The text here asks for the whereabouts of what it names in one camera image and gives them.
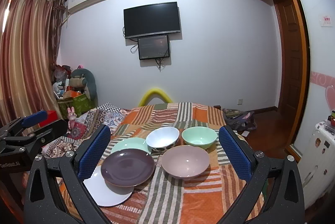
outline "pink heart decoration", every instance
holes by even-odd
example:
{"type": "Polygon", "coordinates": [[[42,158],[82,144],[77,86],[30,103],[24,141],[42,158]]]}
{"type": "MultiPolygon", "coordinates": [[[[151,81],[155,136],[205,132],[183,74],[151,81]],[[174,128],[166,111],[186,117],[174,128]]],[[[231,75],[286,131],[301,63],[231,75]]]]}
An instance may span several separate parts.
{"type": "Polygon", "coordinates": [[[330,111],[335,110],[335,89],[332,85],[326,87],[326,100],[330,111]]]}

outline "blue gripper pad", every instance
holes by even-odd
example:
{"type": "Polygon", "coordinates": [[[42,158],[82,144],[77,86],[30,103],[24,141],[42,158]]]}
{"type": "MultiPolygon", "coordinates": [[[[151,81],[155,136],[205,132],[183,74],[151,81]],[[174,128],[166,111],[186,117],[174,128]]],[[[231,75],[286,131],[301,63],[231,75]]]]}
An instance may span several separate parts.
{"type": "Polygon", "coordinates": [[[225,127],[221,127],[219,130],[219,142],[237,176],[249,182],[252,176],[250,161],[225,127]]]}
{"type": "Polygon", "coordinates": [[[78,178],[80,180],[91,178],[93,171],[96,168],[110,140],[111,130],[109,127],[104,125],[95,140],[80,159],[78,172],[78,178]]]}
{"type": "Polygon", "coordinates": [[[48,118],[48,113],[46,111],[39,111],[30,116],[27,116],[22,120],[21,126],[24,128],[30,128],[48,118]]]}

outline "pink bowl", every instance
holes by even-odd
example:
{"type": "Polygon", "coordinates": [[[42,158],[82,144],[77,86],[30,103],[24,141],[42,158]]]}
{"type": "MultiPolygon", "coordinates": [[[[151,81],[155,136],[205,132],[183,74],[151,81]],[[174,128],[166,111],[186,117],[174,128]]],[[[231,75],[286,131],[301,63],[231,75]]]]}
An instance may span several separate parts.
{"type": "Polygon", "coordinates": [[[162,167],[172,177],[190,180],[209,166],[209,155],[206,150],[190,145],[169,149],[163,154],[162,167]]]}

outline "patchwork tablecloth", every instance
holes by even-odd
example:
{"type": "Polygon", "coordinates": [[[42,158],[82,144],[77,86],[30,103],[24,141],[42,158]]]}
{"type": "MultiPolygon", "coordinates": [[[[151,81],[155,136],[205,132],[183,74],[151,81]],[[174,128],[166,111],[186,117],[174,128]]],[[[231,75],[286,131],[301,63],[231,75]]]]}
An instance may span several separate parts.
{"type": "MultiPolygon", "coordinates": [[[[156,104],[133,109],[112,136],[100,162],[113,146],[129,137],[146,138],[154,129],[172,126],[180,133],[186,128],[204,126],[216,132],[225,125],[222,111],[195,103],[156,104]]],[[[178,145],[183,144],[180,135],[178,145]]],[[[210,166],[200,176],[183,181],[171,177],[161,166],[162,154],[152,154],[156,169],[153,177],[135,187],[131,197],[115,207],[101,207],[112,223],[216,223],[241,192],[245,181],[238,179],[218,139],[207,149],[210,166]]],[[[72,215],[79,217],[65,185],[60,186],[72,215]]],[[[249,219],[263,205],[261,194],[249,219]]]]}

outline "red box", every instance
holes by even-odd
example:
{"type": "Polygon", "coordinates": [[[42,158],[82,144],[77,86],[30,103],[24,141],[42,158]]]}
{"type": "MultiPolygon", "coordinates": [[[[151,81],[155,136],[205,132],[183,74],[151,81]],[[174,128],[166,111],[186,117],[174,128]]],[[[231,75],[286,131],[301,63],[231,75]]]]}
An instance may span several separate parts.
{"type": "Polygon", "coordinates": [[[56,111],[46,111],[48,113],[48,118],[39,123],[40,127],[44,127],[45,125],[50,124],[53,121],[56,121],[58,119],[56,111]]]}

